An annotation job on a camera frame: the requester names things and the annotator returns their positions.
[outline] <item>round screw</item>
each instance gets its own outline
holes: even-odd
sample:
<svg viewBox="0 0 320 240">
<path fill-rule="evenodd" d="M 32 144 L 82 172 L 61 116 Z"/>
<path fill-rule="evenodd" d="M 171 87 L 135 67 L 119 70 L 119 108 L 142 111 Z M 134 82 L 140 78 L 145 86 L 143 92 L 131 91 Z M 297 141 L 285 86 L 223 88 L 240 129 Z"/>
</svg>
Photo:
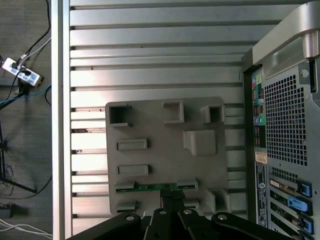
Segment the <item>round screw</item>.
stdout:
<svg viewBox="0 0 320 240">
<path fill-rule="evenodd" d="M 226 215 L 219 215 L 218 219 L 220 220 L 227 220 L 227 216 Z"/>
<path fill-rule="evenodd" d="M 301 77 L 303 77 L 303 78 L 307 78 L 307 77 L 309 77 L 310 73 L 309 73 L 308 70 L 302 69 L 301 72 L 300 72 L 300 75 L 301 75 Z"/>
<path fill-rule="evenodd" d="M 128 221 L 132 221 L 133 219 L 135 219 L 135 217 L 133 217 L 133 216 L 127 216 L 125 219 L 128 220 Z"/>
<path fill-rule="evenodd" d="M 192 214 L 192 211 L 190 209 L 186 209 L 183 211 L 184 214 Z"/>
</svg>

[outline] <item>white power strip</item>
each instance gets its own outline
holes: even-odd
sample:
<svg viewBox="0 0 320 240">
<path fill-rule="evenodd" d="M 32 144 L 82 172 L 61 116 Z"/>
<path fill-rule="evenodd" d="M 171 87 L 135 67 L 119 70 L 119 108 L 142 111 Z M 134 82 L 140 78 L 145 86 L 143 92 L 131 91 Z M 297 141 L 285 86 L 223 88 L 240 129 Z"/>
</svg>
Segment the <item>white power strip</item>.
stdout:
<svg viewBox="0 0 320 240">
<path fill-rule="evenodd" d="M 4 70 L 7 70 L 9 73 L 13 74 L 13 75 L 17 75 L 17 73 L 19 72 L 18 69 L 12 68 L 12 64 L 16 63 L 15 60 L 11 59 L 11 58 L 7 58 L 4 62 L 4 64 L 2 65 L 2 68 Z M 18 78 L 20 78 L 21 80 L 27 82 L 28 84 L 36 87 L 41 83 L 42 80 L 42 76 L 40 76 L 39 74 L 35 73 L 34 71 L 31 71 L 29 68 L 25 67 L 25 66 L 21 66 L 23 69 L 25 69 L 26 71 L 29 72 L 29 74 L 25 74 L 20 72 L 18 75 Z"/>
</svg>

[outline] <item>metal slat wall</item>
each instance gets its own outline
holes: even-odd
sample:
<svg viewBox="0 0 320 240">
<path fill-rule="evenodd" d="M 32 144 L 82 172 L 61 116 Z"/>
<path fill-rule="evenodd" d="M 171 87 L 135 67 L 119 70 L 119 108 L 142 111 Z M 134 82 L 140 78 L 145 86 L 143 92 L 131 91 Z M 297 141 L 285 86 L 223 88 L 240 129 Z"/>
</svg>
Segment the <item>metal slat wall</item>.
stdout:
<svg viewBox="0 0 320 240">
<path fill-rule="evenodd" d="M 229 187 L 245 188 L 241 57 L 304 2 L 63 0 L 65 236 L 111 217 L 107 102 L 221 97 Z"/>
</svg>

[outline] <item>power strip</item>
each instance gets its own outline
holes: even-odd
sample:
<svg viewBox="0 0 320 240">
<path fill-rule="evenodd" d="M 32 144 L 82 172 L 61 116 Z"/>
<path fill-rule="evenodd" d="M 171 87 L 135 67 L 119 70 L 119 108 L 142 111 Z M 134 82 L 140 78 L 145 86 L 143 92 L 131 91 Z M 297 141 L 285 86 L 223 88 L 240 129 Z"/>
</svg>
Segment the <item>power strip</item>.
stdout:
<svg viewBox="0 0 320 240">
<path fill-rule="evenodd" d="M 11 58 L 7 58 L 4 62 L 4 64 L 2 65 L 2 68 L 6 71 L 8 71 L 9 73 L 13 74 L 13 75 L 17 75 L 17 73 L 19 72 L 18 69 L 12 68 L 12 64 L 16 63 L 15 60 L 11 59 Z M 25 67 L 25 66 L 21 66 L 23 69 L 25 69 L 25 71 L 27 71 L 28 73 L 22 73 L 20 72 L 18 75 L 18 78 L 20 78 L 21 80 L 25 81 L 26 83 L 36 87 L 38 86 L 43 77 L 40 76 L 39 74 L 35 73 L 34 71 L 30 70 L 29 68 Z"/>
</svg>

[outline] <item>gray plastic panel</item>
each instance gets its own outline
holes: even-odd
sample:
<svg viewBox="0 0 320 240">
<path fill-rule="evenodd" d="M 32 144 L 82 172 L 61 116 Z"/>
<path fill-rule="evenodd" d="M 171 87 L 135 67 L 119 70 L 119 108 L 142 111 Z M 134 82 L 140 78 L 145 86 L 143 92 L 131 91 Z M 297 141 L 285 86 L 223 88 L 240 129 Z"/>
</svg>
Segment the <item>gray plastic panel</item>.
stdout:
<svg viewBox="0 0 320 240">
<path fill-rule="evenodd" d="M 111 106 L 130 106 L 122 117 L 132 127 L 113 127 L 108 121 Z M 117 204 L 122 202 L 138 202 L 136 212 L 141 215 L 147 209 L 159 208 L 160 192 L 156 191 L 159 189 L 150 190 L 154 187 L 150 184 L 157 185 L 155 188 L 159 184 L 174 184 L 175 188 L 184 189 L 187 201 L 197 199 L 201 210 L 214 209 L 214 202 L 206 204 L 202 200 L 208 199 L 207 189 L 228 188 L 228 162 L 224 123 L 203 124 L 201 109 L 206 106 L 219 106 L 220 111 L 224 110 L 219 97 L 112 102 L 105 106 L 110 211 L 113 214 L 117 212 Z M 168 120 L 180 122 L 164 124 Z M 186 133 L 190 132 L 193 133 L 190 137 L 192 150 L 184 147 Z M 125 151 L 114 148 L 120 141 L 136 139 L 147 140 L 148 148 Z M 148 166 L 149 174 L 118 174 L 119 167 L 132 168 L 132 165 Z"/>
</svg>

